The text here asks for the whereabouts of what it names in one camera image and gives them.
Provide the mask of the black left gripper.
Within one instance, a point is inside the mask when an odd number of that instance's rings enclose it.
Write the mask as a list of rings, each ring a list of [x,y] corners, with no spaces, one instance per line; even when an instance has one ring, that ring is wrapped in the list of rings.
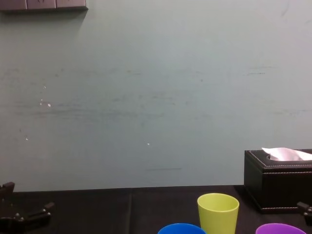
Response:
[[[7,182],[0,186],[0,209],[4,210],[11,206],[14,182]],[[48,224],[52,217],[54,202],[44,205],[41,209],[22,214],[15,213],[13,218],[2,217],[0,219],[0,232],[5,234],[22,234],[25,226]]]

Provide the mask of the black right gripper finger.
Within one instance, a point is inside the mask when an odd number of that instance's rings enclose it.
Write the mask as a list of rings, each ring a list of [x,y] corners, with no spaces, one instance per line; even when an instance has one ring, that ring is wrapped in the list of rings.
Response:
[[[312,207],[309,204],[298,202],[297,208],[299,213],[304,217],[305,222],[312,222]]]

